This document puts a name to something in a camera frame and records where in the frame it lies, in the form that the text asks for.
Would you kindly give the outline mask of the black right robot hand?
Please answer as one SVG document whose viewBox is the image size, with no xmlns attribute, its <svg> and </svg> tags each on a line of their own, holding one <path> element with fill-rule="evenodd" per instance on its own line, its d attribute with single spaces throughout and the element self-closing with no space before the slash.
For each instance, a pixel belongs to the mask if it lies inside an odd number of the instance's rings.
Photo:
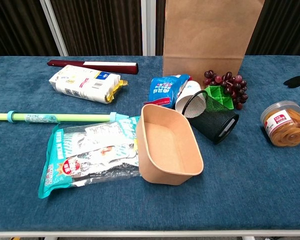
<svg viewBox="0 0 300 240">
<path fill-rule="evenodd" d="M 283 83 L 288 88 L 294 89 L 300 87 L 300 76 L 292 77 Z"/>
</svg>

